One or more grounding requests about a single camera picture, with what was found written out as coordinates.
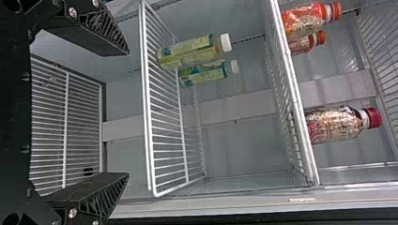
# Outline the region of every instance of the bottle with red cap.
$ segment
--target bottle with red cap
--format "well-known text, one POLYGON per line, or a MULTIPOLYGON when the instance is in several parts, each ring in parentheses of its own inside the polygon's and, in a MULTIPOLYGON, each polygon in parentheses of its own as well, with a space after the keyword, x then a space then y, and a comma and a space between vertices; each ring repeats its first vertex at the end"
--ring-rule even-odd
POLYGON ((288 40, 305 38, 318 32, 325 23, 339 20, 343 15, 342 4, 322 4, 295 7, 282 12, 284 31, 288 40))
POLYGON ((316 34, 312 34, 308 37, 303 37, 299 40, 290 40, 289 49, 293 56, 302 53, 309 53, 313 47, 323 45, 325 44, 325 41, 325 32, 318 31, 316 34))
POLYGON ((363 130, 380 128, 383 121, 375 108, 362 110, 347 105, 305 111, 312 144, 333 143, 357 138, 363 130))

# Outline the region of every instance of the bottle cap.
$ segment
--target bottle cap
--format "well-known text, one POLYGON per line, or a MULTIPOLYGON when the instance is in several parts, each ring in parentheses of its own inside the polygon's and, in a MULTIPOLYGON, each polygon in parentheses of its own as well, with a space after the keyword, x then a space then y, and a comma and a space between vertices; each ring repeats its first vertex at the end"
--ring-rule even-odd
POLYGON ((369 115, 369 129, 372 128, 380 128, 383 125, 383 119, 381 117, 381 113, 375 108, 368 108, 365 111, 369 115))
POLYGON ((234 74, 240 73, 240 66, 236 59, 231 60, 231 69, 234 74))
POLYGON ((360 113, 360 118, 362 119, 363 128, 369 129, 371 126, 369 114, 366 112, 366 110, 358 110, 358 113, 360 113))
POLYGON ((229 37, 229 34, 223 34, 221 37, 222 40, 222 50, 225 53, 229 53, 232 51, 232 42, 231 38, 229 37))
POLYGON ((337 20, 340 20, 343 15, 343 7, 342 4, 339 2, 335 2, 332 4, 329 4, 331 7, 331 22, 335 22, 337 20))
POLYGON ((316 33, 316 46, 325 44, 326 34, 324 31, 320 30, 316 33))
POLYGON ((331 6, 330 5, 325 5, 325 11, 326 11, 326 23, 330 23, 331 22, 331 6))

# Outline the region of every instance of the beverage bottle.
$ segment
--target beverage bottle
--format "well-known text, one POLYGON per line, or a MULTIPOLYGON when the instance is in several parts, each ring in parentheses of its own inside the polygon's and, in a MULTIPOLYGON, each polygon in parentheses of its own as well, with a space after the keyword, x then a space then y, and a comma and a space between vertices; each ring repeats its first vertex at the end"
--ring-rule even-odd
POLYGON ((357 138, 363 130, 380 128, 383 120, 375 108, 356 110, 347 105, 305 111, 312 144, 357 138))
POLYGON ((228 34, 206 35, 179 42, 158 50, 158 63, 163 69, 188 68, 222 59, 232 51, 228 34))
POLYGON ((299 55, 302 53, 309 53, 310 50, 319 45, 325 44, 326 35, 323 31, 318 31, 316 34, 312 34, 308 37, 303 37, 297 40, 289 41, 289 49, 292 55, 299 55))
POLYGON ((341 3, 322 4, 312 2, 309 5, 282 12, 282 20, 287 39, 293 40, 305 38, 318 32, 325 23, 335 22, 342 15, 341 3))
POLYGON ((214 63, 197 65, 178 70, 179 83, 182 87, 190 87, 199 83, 214 82, 226 79, 240 72, 237 60, 219 60, 214 63))

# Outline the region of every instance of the green tea bottle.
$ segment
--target green tea bottle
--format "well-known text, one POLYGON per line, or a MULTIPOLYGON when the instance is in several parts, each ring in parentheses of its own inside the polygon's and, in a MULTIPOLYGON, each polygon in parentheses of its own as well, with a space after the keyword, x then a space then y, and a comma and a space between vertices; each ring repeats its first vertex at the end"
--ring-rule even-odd
POLYGON ((163 69, 188 68, 222 59, 232 51, 228 34, 207 35, 179 42, 158 50, 158 62, 163 69))
POLYGON ((182 87, 190 87, 199 83, 209 83, 226 79, 229 75, 240 72, 237 60, 219 60, 214 63, 181 68, 178 70, 179 83, 182 87))

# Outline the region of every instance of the wire rack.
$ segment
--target wire rack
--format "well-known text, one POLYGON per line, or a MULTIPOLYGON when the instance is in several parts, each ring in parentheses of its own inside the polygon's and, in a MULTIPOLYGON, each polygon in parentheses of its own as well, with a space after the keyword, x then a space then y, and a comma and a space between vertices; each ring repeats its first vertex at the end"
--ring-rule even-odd
POLYGON ((267 26, 266 64, 281 118, 281 130, 285 137, 289 161, 297 172, 304 175, 310 186, 318 187, 319 175, 278 1, 269 0, 264 4, 267 26))
POLYGON ((101 86, 32 58, 29 179, 40 195, 101 171, 101 86))
POLYGON ((160 197, 204 177, 203 148, 197 124, 184 126, 176 71, 158 66, 157 50, 176 43, 176 37, 146 1, 140 3, 139 19, 147 183, 160 197))
POLYGON ((398 5, 382 1, 364 7, 357 18, 360 36, 372 70, 382 107, 398 145, 398 5))

